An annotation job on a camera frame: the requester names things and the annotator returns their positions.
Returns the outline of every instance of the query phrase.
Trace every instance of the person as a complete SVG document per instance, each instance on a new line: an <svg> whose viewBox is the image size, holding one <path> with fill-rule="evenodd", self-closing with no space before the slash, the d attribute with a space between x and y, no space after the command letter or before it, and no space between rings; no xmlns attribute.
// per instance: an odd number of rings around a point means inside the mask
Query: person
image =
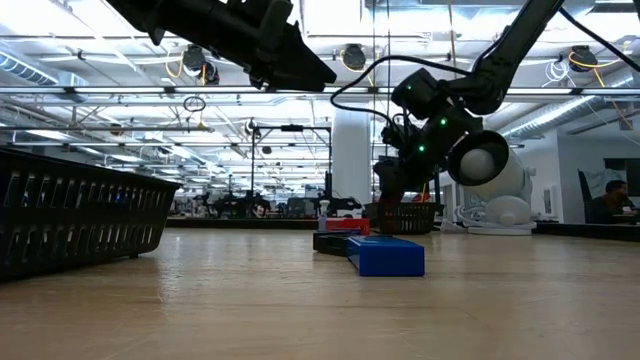
<svg viewBox="0 0 640 360"><path fill-rule="evenodd" d="M585 205L587 224L614 224L614 215L635 212L635 206L628 197L626 182L622 180L610 181L607 183L605 191L604 195Z"/></svg>

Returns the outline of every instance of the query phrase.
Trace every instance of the red block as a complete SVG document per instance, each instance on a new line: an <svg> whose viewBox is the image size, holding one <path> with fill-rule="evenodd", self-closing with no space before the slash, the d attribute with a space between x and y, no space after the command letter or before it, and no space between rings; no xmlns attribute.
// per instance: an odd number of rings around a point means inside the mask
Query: red block
<svg viewBox="0 0 640 360"><path fill-rule="evenodd" d="M327 219L327 230L360 230L360 235L369 235L369 219Z"/></svg>

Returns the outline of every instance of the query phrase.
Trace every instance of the spray bottle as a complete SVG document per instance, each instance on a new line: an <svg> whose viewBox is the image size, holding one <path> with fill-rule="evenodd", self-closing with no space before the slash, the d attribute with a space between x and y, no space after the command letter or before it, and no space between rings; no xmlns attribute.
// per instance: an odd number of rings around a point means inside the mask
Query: spray bottle
<svg viewBox="0 0 640 360"><path fill-rule="evenodd" d="M327 230L327 209L329 208L329 200L320 200L320 217L318 218L318 230Z"/></svg>

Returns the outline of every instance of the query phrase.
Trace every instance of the white column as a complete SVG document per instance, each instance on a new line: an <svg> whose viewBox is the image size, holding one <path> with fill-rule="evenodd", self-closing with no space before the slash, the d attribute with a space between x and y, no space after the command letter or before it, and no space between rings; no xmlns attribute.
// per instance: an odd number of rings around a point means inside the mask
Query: white column
<svg viewBox="0 0 640 360"><path fill-rule="evenodd" d="M370 116L336 109L333 121L333 196L371 202Z"/></svg>

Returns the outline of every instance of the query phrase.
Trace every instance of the black cable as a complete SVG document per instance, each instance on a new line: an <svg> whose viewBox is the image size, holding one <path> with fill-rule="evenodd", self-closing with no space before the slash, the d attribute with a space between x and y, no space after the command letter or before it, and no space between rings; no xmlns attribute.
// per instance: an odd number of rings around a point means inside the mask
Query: black cable
<svg viewBox="0 0 640 360"><path fill-rule="evenodd" d="M609 51L614 53L620 60L624 61L627 65L631 66L633 70L640 72L640 65L636 64L633 60L631 60L627 55L625 55L622 51L616 49L615 46L611 45L607 40L601 38L598 34L589 30L586 26L579 23L576 19L571 16L564 8L560 8L560 14L565 17L573 26L580 29L583 33L591 36L594 40L602 44L602 46L606 47Z"/></svg>
<svg viewBox="0 0 640 360"><path fill-rule="evenodd" d="M495 49L495 48L496 48L496 46L498 46L498 44L500 43L500 40L501 40L501 38L500 38L500 39L498 39L498 40L496 40L496 41L494 41L491 45L489 45L489 47L488 47L488 48L486 48L486 49L482 52L482 54L480 54L480 56L478 56L478 58L476 59L476 61L474 61L474 62L473 62L473 67L471 68L471 71L472 71L472 72L473 72L473 71L476 71L476 68L478 67L478 64L480 63L480 61L484 60L484 58L486 58L486 57L487 57L487 55L489 55L489 53L490 53L491 51L493 51L493 49Z"/></svg>
<svg viewBox="0 0 640 360"><path fill-rule="evenodd" d="M389 0L387 0L387 54L391 55L391 12L389 10ZM387 88L391 89L391 64L387 66ZM391 91L387 91L387 116L391 108Z"/></svg>
<svg viewBox="0 0 640 360"><path fill-rule="evenodd" d="M400 60L400 61L412 62L412 63L416 63L416 64L420 64L420 65L424 65L424 66L429 66L429 67L436 68L436 69L443 70L443 71L454 72L454 73L457 73L457 74L460 74L460 75L465 75L465 76L468 76L468 75L471 74L469 71L466 71L466 70L458 69L458 68L455 68L453 66L438 64L438 63L433 62L433 61L423 60L423 59L420 59L420 58L417 58L417 57L413 57L413 56L389 55L389 56L385 56L385 57L382 57L382 58L374 61L355 80L351 81L347 85L341 87L336 92L334 92L331 95L331 98L329 99L329 101L331 102L331 105L337 107L338 109L342 109L342 110L355 111L355 112L364 112L364 113L369 113L369 114L373 114L373 115L378 115L378 116L382 117L383 119L385 119L389 124L391 124L391 126L393 126L393 122L391 121L389 116L387 116L384 113L381 113L380 111L370 110L370 109L366 109L366 108L355 108L355 107L351 107L351 106L340 105L340 104L336 103L336 101L335 101L335 99L336 99L336 97L338 95L344 93L347 89L350 89L350 88L354 87L355 85L357 85L360 81L362 81L362 79L364 79L371 72L371 70L375 69L376 66L380 65L381 63L383 63L385 61L390 61L390 60Z"/></svg>

